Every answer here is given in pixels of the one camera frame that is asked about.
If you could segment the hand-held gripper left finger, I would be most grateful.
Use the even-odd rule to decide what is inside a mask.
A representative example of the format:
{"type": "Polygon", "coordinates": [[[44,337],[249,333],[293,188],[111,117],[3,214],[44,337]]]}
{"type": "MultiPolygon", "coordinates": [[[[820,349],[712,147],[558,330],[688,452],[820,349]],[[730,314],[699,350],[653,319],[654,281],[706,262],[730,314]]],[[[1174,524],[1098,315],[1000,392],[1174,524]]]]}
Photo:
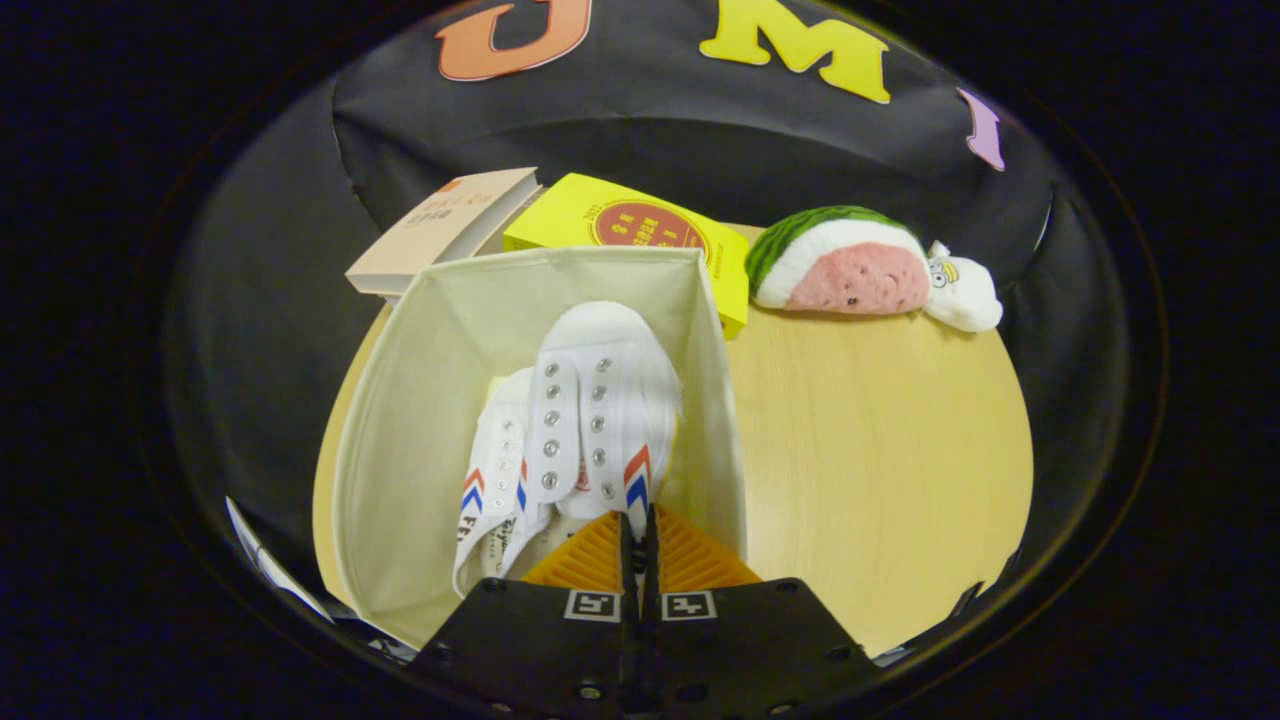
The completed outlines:
{"type": "Polygon", "coordinates": [[[413,660],[413,679],[490,717],[640,717],[643,624],[634,537],[616,514],[620,592],[479,582],[413,660]]]}

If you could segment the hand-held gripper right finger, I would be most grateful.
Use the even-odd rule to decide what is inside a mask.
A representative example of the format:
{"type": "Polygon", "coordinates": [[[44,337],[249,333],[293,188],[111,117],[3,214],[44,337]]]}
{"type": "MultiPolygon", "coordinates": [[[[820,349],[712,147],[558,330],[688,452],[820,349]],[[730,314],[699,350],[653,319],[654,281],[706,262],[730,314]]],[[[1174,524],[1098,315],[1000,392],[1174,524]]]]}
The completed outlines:
{"type": "Polygon", "coordinates": [[[882,675],[806,583],[760,578],[681,512],[653,506],[643,548],[644,717],[799,717],[882,675]]]}

